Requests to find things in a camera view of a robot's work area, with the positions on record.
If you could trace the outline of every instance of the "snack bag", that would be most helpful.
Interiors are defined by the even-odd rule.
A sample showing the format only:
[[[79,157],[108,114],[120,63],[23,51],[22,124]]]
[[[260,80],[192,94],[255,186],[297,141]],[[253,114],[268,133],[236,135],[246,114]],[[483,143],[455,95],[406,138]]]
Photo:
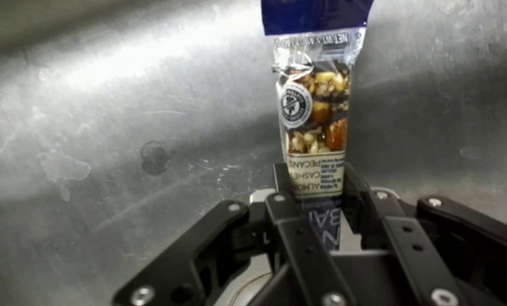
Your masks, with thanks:
[[[273,36],[282,153],[297,199],[338,197],[350,72],[372,0],[261,0]]]

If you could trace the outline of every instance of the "bolt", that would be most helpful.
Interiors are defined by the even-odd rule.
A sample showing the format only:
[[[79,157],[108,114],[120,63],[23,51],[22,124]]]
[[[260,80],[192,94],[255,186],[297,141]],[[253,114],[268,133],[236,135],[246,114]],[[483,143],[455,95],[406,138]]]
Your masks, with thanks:
[[[234,211],[239,211],[239,206],[236,203],[233,203],[227,206],[227,209],[234,213]]]
[[[277,196],[273,196],[273,201],[275,201],[275,203],[284,203],[285,197],[284,197],[282,194],[277,194]]]
[[[375,192],[377,199],[387,199],[387,192]]]
[[[142,288],[137,288],[132,296],[130,296],[130,303],[134,306],[146,306],[149,301],[153,301],[154,298],[154,291],[153,288],[149,286],[142,286]]]
[[[459,305],[455,294],[452,294],[447,289],[433,289],[433,293],[430,294],[430,299],[435,303],[435,306],[457,306]]]
[[[442,206],[442,201],[438,201],[437,197],[428,197],[426,203],[428,203],[432,208],[438,208],[438,206]]]
[[[323,306],[345,306],[345,299],[336,293],[328,293],[323,296]]]

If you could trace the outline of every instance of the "metal wall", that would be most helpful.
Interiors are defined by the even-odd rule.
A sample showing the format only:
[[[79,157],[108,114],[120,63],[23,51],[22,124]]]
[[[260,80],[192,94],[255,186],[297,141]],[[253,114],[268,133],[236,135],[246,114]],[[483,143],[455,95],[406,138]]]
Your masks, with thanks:
[[[507,223],[507,0],[379,0],[348,160]],[[280,160],[256,0],[0,2],[0,305],[108,305]]]

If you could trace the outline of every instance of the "product label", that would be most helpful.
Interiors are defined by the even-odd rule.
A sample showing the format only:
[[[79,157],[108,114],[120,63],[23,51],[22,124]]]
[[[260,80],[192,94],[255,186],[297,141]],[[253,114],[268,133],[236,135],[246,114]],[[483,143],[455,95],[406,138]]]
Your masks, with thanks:
[[[343,152],[287,155],[287,170],[299,199],[341,194]]]
[[[282,124],[287,129],[299,128],[311,114],[311,95],[302,85],[289,82],[282,89],[280,107]]]

